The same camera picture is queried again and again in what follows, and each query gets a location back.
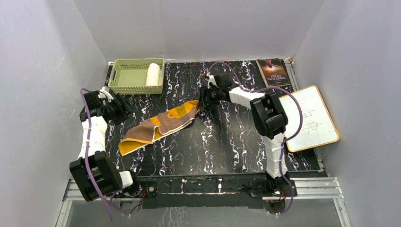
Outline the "white towel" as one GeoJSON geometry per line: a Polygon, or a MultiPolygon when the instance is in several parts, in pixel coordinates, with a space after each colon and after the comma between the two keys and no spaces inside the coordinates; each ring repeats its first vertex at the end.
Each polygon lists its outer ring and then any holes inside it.
{"type": "Polygon", "coordinates": [[[148,67],[147,77],[146,77],[146,86],[157,86],[160,75],[160,66],[156,63],[151,63],[148,67]]]}

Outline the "orange patterned towel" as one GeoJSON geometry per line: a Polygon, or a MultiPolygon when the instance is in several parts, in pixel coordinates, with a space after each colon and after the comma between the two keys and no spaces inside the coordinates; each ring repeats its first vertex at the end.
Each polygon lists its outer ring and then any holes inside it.
{"type": "Polygon", "coordinates": [[[193,122],[199,112],[198,102],[187,101],[129,129],[118,145],[120,154],[125,156],[185,128],[193,122]]]}

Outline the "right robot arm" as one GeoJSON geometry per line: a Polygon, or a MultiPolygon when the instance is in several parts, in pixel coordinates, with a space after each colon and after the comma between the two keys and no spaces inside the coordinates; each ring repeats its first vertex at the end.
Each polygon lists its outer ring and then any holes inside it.
{"type": "Polygon", "coordinates": [[[220,101],[244,106],[251,110],[257,132],[262,136],[266,153],[266,173],[272,178],[266,183],[267,192],[273,196],[285,190],[285,183],[279,177],[288,169],[283,159],[283,141],[288,117],[279,96],[272,90],[251,92],[235,85],[226,74],[209,76],[206,86],[200,88],[197,108],[216,105],[220,101]]]}

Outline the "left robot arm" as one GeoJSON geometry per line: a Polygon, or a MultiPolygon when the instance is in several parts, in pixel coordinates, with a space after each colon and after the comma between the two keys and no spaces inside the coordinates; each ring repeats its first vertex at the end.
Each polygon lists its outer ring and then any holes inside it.
{"type": "Polygon", "coordinates": [[[83,127],[83,142],[76,161],[70,162],[70,172],[84,200],[94,201],[115,192],[130,197],[139,195],[141,184],[131,171],[119,171],[105,151],[108,123],[127,120],[132,106],[121,95],[110,93],[109,87],[84,93],[84,107],[79,114],[83,127]]]}

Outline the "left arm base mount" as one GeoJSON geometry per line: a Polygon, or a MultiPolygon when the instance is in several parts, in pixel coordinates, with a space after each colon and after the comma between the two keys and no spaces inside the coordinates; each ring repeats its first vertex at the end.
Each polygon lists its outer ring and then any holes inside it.
{"type": "Polygon", "coordinates": [[[117,192],[113,198],[155,198],[157,196],[157,183],[155,181],[139,181],[121,192],[117,192]]]}

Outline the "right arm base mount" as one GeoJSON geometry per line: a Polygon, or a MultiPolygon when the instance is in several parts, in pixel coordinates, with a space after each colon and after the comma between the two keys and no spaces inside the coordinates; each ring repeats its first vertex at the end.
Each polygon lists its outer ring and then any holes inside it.
{"type": "Polygon", "coordinates": [[[248,194],[252,197],[273,197],[278,200],[285,195],[287,198],[298,195],[295,182],[290,180],[290,183],[291,185],[283,178],[278,180],[255,179],[244,187],[247,186],[248,194]]]}

